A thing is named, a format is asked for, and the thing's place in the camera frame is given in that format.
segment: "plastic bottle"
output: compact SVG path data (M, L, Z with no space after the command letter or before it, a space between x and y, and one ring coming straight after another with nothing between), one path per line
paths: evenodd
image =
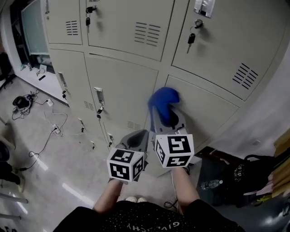
M203 190L206 190L206 189L214 189L216 188L217 186L221 185L223 183L222 180L218 180L218 179L213 179L213 180L210 180L210 181L206 181L206 182L203 182L200 187L203 189Z

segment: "locker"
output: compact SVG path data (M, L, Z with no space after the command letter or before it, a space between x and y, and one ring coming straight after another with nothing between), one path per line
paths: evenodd
M79 0L45 0L50 44L82 44Z
M90 14L90 46L109 48L161 60L173 0L106 0Z
M106 150L106 140L97 119L97 112L87 76L84 53L51 49L53 67L69 106L76 118L82 120L84 132L101 150Z
M106 133L113 134L114 141L119 143L126 134L143 129L148 114L147 102L158 71L99 55L86 57L86 65L97 108L102 104L96 89L103 93L104 110L100 116Z
M198 148L213 135L238 107L193 84L169 76L167 87L179 92L181 102L176 107L184 113L188 132L193 134L194 147Z
M286 1L219 0L211 18L195 13L195 2L189 3L173 66L246 100L278 50L289 15ZM204 26L191 28L197 19ZM191 33L196 39L187 54Z

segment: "ventilation slot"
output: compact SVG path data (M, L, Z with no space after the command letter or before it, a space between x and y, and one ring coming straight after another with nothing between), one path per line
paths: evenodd
M134 123L134 122L131 122L131 121L128 121L127 125L128 125L128 128L134 129L136 131L140 130L140 128L141 128L140 124L137 124L137 123Z
M77 21L65 22L67 27L67 35L78 35Z
M89 103L87 101L84 101L84 103L85 103L86 108L88 108L88 109L90 109L92 111L95 111L95 108L94 108L94 106L91 103Z
M257 73L242 63L232 79L235 83L240 84L245 89L250 89L257 77Z
M160 26L137 22L135 24L134 41L151 47L157 47L160 31Z

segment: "shoe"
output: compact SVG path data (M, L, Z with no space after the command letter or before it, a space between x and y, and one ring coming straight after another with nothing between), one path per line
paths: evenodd
M128 197L128 198L126 199L126 201L131 201L131 202L136 203L136 202L137 202L137 198L136 198L136 197Z
M17 185L18 186L18 191L20 193L23 193L24 185L25 185L25 178L23 176L19 176L19 178L20 178L20 184Z
M140 203L140 202L147 202L147 200L145 198L139 198L137 203Z

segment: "blue object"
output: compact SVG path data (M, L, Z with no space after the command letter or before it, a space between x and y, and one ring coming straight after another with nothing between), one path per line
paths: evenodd
M157 90L149 99L148 107L151 118L151 131L155 131L153 125L153 107L155 106L162 123L169 125L170 123L170 114L169 114L169 105L170 103L178 103L179 96L178 92L175 89L169 87L163 87Z

